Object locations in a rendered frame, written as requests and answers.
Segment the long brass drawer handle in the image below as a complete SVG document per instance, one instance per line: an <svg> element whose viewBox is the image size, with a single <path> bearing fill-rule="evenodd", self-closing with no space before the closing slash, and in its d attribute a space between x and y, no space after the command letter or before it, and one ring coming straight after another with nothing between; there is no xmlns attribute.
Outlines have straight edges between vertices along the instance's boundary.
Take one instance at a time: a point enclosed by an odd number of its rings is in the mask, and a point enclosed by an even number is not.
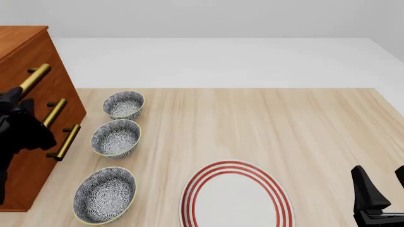
<svg viewBox="0 0 404 227"><path fill-rule="evenodd" d="M52 68L49 64L42 64L40 67L31 67L27 69L30 76L19 85L19 87L22 88L19 100L24 99L24 97L26 97L29 92L31 92L34 87L42 81L51 69Z"/></svg>

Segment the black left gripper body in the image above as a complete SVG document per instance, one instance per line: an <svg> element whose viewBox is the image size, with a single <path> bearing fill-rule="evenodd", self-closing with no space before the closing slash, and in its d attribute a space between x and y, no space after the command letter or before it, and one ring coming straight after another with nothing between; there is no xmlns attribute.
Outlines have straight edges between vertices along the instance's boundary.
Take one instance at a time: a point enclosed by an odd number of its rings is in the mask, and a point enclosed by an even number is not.
<svg viewBox="0 0 404 227"><path fill-rule="evenodd" d="M9 125L9 149L12 151L47 151L57 144L51 130L27 111L12 112Z"/></svg>

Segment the medium patterned bowl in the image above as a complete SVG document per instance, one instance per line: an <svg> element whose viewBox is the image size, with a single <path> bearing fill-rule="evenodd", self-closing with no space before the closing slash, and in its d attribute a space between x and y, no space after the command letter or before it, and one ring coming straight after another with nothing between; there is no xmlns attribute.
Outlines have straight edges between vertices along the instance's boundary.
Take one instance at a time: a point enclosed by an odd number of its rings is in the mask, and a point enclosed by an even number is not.
<svg viewBox="0 0 404 227"><path fill-rule="evenodd" d="M100 156L121 159L129 156L138 147L141 128L132 120L112 120L100 126L91 137L91 147Z"/></svg>

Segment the white plate, red rings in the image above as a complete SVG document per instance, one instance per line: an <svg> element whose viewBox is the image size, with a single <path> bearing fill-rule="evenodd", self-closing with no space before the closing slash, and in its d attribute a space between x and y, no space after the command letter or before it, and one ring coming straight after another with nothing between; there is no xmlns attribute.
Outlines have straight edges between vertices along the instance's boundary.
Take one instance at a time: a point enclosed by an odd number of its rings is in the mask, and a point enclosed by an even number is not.
<svg viewBox="0 0 404 227"><path fill-rule="evenodd" d="M292 203L262 168L220 160L189 177L179 200L180 227L296 227Z"/></svg>

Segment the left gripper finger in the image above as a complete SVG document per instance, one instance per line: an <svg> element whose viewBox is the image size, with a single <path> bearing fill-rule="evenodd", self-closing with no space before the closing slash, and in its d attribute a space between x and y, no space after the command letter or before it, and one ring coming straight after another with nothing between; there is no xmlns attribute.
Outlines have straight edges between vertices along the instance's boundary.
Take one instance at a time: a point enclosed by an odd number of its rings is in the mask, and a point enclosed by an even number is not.
<svg viewBox="0 0 404 227"><path fill-rule="evenodd" d="M26 111L29 114L34 114L35 113L35 103L33 98L28 98L26 100L22 100L18 104L19 108L23 111Z"/></svg>
<svg viewBox="0 0 404 227"><path fill-rule="evenodd" d="M18 104L23 88L17 86L0 95L0 107L14 107Z"/></svg>

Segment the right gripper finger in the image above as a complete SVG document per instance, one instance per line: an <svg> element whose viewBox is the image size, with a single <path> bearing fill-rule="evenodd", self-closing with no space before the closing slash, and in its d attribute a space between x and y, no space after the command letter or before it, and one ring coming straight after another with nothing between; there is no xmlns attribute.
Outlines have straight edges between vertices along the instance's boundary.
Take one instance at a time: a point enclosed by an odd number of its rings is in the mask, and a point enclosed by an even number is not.
<svg viewBox="0 0 404 227"><path fill-rule="evenodd" d="M401 186L404 188L404 166L401 166L397 170L395 170L395 175Z"/></svg>
<svg viewBox="0 0 404 227"><path fill-rule="evenodd" d="M354 187L354 211L383 210L391 205L390 201L375 187L362 166L351 170Z"/></svg>

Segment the wooden cabinet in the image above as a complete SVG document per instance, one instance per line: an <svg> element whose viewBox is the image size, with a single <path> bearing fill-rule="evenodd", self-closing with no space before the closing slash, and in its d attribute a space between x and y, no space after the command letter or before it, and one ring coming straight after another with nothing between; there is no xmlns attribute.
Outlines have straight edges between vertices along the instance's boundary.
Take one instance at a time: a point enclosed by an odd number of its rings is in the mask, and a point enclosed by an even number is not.
<svg viewBox="0 0 404 227"><path fill-rule="evenodd" d="M29 43L41 33L48 33L47 30L46 26L0 26L0 60L8 56L12 51Z"/></svg>

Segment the large patterned bowl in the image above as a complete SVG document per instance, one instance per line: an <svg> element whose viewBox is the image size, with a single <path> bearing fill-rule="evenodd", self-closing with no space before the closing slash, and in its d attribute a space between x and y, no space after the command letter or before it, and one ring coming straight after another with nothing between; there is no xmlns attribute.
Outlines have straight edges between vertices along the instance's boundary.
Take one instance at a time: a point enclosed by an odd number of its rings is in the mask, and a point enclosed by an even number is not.
<svg viewBox="0 0 404 227"><path fill-rule="evenodd" d="M84 224L113 223L128 211L137 193L134 175L118 166L92 173L77 188L73 197L74 216Z"/></svg>

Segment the small patterned bowl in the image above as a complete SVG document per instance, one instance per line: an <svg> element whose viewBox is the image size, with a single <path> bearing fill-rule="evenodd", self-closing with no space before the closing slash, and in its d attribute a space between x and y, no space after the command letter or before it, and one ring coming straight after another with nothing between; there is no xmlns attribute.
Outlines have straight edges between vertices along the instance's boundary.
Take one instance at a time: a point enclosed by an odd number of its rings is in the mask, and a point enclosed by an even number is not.
<svg viewBox="0 0 404 227"><path fill-rule="evenodd" d="M145 99L135 91L122 91L108 97L102 109L112 120L135 120L143 111Z"/></svg>

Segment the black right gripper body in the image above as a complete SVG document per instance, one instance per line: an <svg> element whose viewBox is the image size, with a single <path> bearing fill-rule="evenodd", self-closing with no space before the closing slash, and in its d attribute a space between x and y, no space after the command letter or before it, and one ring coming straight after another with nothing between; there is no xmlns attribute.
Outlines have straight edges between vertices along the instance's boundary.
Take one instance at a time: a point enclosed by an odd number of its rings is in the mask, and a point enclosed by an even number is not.
<svg viewBox="0 0 404 227"><path fill-rule="evenodd" d="M404 212L357 211L353 217L358 227L404 227Z"/></svg>

